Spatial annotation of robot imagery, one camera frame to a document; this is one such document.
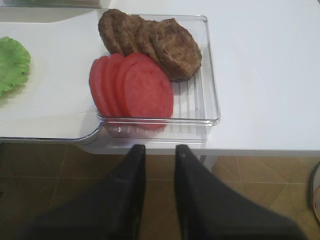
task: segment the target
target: green lettuce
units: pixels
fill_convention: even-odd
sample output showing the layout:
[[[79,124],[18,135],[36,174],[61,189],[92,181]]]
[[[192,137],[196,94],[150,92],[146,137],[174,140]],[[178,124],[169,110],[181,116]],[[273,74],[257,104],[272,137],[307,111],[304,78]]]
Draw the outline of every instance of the green lettuce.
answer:
[[[28,80],[30,60],[20,42],[8,36],[0,38],[0,96]]]

